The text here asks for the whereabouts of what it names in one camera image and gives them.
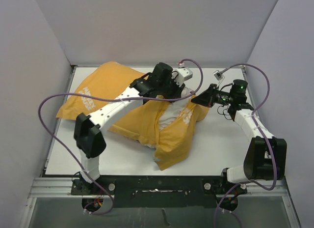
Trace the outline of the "blue yellow Mickey pillowcase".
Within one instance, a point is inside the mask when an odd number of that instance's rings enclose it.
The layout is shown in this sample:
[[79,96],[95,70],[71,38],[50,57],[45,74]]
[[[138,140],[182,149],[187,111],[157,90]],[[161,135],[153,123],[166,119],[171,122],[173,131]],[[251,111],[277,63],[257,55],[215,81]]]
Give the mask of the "blue yellow Mickey pillowcase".
[[[75,91],[78,95],[69,97],[56,116],[75,120],[80,113],[90,114],[107,103],[89,99],[88,96],[114,99],[141,76],[143,73],[117,62],[104,63],[82,81]],[[203,120],[209,111],[207,107],[189,101],[187,108],[192,111],[192,116],[188,124],[178,117],[169,126],[159,130],[158,120],[169,104],[150,100],[130,111],[109,129],[155,149],[154,161],[161,171],[189,156],[196,122]]]

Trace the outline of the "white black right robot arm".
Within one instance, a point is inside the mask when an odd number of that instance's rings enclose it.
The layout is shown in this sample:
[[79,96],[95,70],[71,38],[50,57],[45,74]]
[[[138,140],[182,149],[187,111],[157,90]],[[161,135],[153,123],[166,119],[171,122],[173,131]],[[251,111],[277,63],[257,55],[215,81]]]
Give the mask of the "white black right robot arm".
[[228,113],[245,133],[249,147],[242,166],[228,168],[227,176],[219,179],[219,189],[230,193],[236,183],[254,180],[281,180],[285,175],[287,142],[270,133],[255,115],[254,108],[247,102],[248,83],[236,79],[229,92],[222,91],[216,84],[194,97],[191,101],[211,108],[215,104],[228,106]]

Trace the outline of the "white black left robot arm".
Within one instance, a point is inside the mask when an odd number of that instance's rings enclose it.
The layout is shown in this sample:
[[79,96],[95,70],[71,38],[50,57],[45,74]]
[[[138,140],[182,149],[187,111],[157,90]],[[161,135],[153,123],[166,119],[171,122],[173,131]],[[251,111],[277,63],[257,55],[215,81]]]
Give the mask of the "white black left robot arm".
[[87,193],[94,194],[100,188],[99,157],[106,148],[104,132],[128,112],[144,105],[149,99],[155,99],[157,96],[165,99],[181,98],[184,83],[192,76],[192,72],[183,64],[173,69],[160,62],[152,72],[133,80],[114,102],[88,115],[81,113],[77,116],[74,139],[83,166],[80,172],[82,188]]

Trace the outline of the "white pillow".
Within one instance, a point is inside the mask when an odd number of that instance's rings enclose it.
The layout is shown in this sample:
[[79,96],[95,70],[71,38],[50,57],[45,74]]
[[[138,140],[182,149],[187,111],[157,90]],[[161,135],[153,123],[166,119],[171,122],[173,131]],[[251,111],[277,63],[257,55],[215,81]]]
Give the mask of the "white pillow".
[[191,97],[188,97],[183,100],[170,103],[158,120],[159,130],[169,126],[178,117],[180,117],[185,124],[188,124],[192,116],[192,111],[187,108],[190,99]]

